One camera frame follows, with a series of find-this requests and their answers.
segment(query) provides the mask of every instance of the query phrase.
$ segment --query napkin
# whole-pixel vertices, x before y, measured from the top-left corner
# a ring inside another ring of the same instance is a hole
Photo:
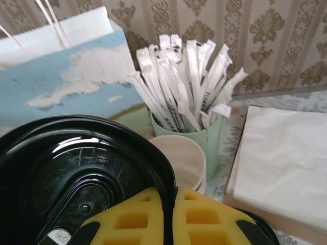
[[[236,199],[327,234],[327,114],[250,106]]]

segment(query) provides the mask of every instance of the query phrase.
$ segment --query marble countertop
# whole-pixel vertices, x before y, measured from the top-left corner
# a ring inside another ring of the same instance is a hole
[[[233,101],[232,116],[221,128],[220,165],[215,177],[207,183],[206,195],[221,202],[232,162],[240,141],[246,111],[249,105],[292,111],[327,113],[327,91],[264,97]],[[310,245],[294,236],[276,231],[281,245]]]

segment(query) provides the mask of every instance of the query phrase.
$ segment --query green cup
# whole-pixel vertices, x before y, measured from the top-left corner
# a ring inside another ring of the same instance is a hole
[[[215,176],[219,164],[220,128],[222,124],[222,116],[218,116],[216,122],[209,128],[193,133],[179,133],[166,130],[157,124],[152,114],[150,116],[153,129],[157,136],[167,134],[181,135],[197,142],[202,148],[206,157],[207,181]]]

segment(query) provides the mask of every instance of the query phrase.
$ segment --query black plastic lid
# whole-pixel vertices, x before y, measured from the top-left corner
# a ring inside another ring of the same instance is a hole
[[[0,138],[1,244],[38,244],[53,229],[73,234],[88,218],[156,186],[171,210],[173,170],[146,139],[115,122],[44,118]]]

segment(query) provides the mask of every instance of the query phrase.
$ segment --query damask wallpaper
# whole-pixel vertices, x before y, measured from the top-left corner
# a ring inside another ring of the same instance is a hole
[[[132,55],[178,33],[183,41],[226,43],[235,65],[249,73],[235,95],[327,86],[325,0],[50,0],[62,20],[105,5],[125,31]],[[47,24],[33,0],[0,0],[0,23],[11,34]]]

